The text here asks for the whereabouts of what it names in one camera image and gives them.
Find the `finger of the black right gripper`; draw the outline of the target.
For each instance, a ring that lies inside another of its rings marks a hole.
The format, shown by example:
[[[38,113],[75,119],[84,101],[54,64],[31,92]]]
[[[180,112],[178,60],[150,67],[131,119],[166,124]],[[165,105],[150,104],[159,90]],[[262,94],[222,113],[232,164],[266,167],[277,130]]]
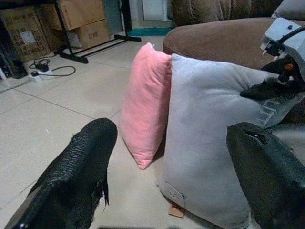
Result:
[[[260,84],[255,84],[240,92],[240,96],[252,100],[262,101],[277,97],[292,99],[302,92],[302,81],[290,77],[282,82],[278,78],[267,78]]]

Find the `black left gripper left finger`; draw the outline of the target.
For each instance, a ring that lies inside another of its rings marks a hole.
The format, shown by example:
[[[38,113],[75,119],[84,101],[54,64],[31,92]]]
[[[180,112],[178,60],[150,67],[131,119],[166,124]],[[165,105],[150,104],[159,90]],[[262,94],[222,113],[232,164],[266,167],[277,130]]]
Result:
[[[108,118],[89,122],[41,174],[7,229],[88,229],[100,199],[109,203],[107,168],[117,140]]]

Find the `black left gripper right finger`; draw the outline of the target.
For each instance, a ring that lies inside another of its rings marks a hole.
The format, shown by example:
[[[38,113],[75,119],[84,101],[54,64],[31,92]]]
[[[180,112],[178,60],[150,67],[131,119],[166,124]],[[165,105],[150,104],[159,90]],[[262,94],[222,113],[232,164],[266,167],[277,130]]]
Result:
[[[305,125],[227,128],[226,144],[238,180],[263,229],[305,227]]]

